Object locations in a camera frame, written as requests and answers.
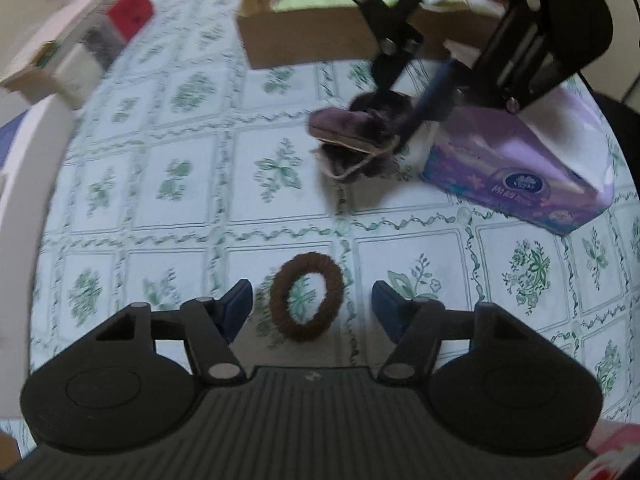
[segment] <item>black cable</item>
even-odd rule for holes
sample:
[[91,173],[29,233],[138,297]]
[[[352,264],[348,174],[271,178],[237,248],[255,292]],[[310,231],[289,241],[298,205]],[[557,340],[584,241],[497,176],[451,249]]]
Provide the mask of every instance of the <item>black cable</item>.
[[[633,0],[633,3],[636,6],[636,14],[638,15],[638,21],[640,22],[640,3],[638,3],[638,0]],[[633,84],[630,86],[629,90],[627,90],[626,93],[623,95],[622,97],[623,103],[626,103],[628,101],[628,99],[631,97],[631,94],[638,87],[638,84],[640,84],[640,73],[638,74],[638,77],[636,77],[636,80],[633,82]]]

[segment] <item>floral tablecloth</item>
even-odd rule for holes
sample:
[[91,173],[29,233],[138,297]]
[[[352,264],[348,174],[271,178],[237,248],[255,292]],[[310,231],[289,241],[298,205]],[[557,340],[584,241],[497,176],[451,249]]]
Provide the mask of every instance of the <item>floral tablecloth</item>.
[[[336,186],[309,153],[305,118],[369,89],[368,64],[252,71],[234,26],[238,1],[154,0],[156,16],[84,108],[42,238],[32,369],[131,301],[175,308],[241,278],[255,291],[233,344],[247,367],[377,367],[392,344],[370,289],[387,280],[406,298],[453,309],[495,301],[597,377],[604,416],[640,422],[640,202],[615,139],[613,206],[564,238],[420,181],[420,137],[392,177]],[[398,89],[418,93],[434,69],[413,63]],[[338,262],[346,293],[331,330],[300,346],[274,329],[268,290],[281,264],[307,251]],[[294,316],[312,316],[323,293],[317,276],[297,282]],[[158,348],[186,366],[180,344]],[[447,343],[441,361],[464,351]],[[22,421],[2,427],[23,451],[33,446]]]

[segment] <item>red label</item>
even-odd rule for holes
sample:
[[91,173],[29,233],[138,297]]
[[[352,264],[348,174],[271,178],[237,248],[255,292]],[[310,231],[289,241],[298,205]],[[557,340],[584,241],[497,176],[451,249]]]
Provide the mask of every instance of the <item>red label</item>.
[[151,0],[118,0],[107,11],[108,17],[127,43],[153,14],[154,6]]

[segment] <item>red object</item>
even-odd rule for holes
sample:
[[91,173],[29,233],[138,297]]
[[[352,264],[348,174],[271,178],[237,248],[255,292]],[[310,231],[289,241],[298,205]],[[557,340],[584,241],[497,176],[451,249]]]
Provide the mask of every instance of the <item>red object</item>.
[[591,434],[587,447],[601,455],[628,444],[640,444],[640,426],[612,420],[600,420]]
[[118,0],[107,11],[107,16],[127,43],[153,15],[151,0]]
[[593,477],[593,480],[610,480],[613,477],[613,472],[608,469],[603,469],[596,473],[596,476]]

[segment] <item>brown hair scrunchie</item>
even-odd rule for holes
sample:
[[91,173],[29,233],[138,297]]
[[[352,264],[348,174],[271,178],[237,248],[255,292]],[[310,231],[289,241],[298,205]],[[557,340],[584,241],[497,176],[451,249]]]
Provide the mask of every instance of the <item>brown hair scrunchie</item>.
[[[313,319],[300,324],[289,313],[289,293],[298,279],[313,272],[324,278],[326,293]],[[319,253],[298,254],[284,264],[273,279],[269,299],[271,322],[288,339],[298,342],[313,341],[334,322],[343,297],[342,272],[330,257]]]

